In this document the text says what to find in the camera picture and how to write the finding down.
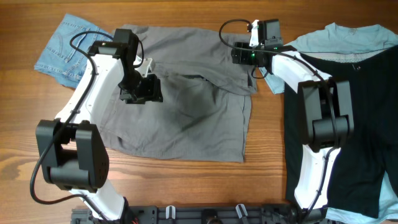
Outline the grey cotton shorts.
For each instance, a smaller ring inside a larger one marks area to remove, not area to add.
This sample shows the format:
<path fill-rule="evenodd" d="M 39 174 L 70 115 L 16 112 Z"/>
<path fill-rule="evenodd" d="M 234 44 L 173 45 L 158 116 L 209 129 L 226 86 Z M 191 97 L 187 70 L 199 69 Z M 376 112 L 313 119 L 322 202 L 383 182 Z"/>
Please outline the grey cotton shorts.
<path fill-rule="evenodd" d="M 256 82 L 232 62 L 243 34 L 128 25 L 155 62 L 163 102 L 128 105 L 115 89 L 99 131 L 110 149 L 139 157 L 242 162 Z"/>

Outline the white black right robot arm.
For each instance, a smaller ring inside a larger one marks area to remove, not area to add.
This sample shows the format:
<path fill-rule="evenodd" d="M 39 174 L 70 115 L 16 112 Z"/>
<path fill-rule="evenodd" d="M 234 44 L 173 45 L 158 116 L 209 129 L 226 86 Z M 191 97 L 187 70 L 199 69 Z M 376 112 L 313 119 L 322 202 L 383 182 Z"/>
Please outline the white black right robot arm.
<path fill-rule="evenodd" d="M 283 45 L 279 20 L 246 24 L 250 40 L 231 46 L 233 63 L 264 68 L 296 92 L 303 150 L 294 190 L 297 216 L 321 219 L 326 215 L 333 164 L 354 131 L 349 81 L 334 79 L 303 59 L 296 48 Z"/>

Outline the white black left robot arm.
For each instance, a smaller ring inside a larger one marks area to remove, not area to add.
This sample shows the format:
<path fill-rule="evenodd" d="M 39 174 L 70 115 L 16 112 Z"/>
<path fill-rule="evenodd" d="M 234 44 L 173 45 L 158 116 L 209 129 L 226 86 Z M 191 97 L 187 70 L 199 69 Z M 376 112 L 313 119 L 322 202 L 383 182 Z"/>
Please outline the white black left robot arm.
<path fill-rule="evenodd" d="M 154 61 L 130 29 L 96 40 L 83 55 L 88 67 L 74 94 L 53 120 L 40 120 L 35 135 L 39 159 L 30 196 L 43 205 L 81 198 L 93 223 L 139 223 L 127 199 L 108 180 L 109 156 L 98 126 L 115 88 L 126 104 L 163 100 Z"/>

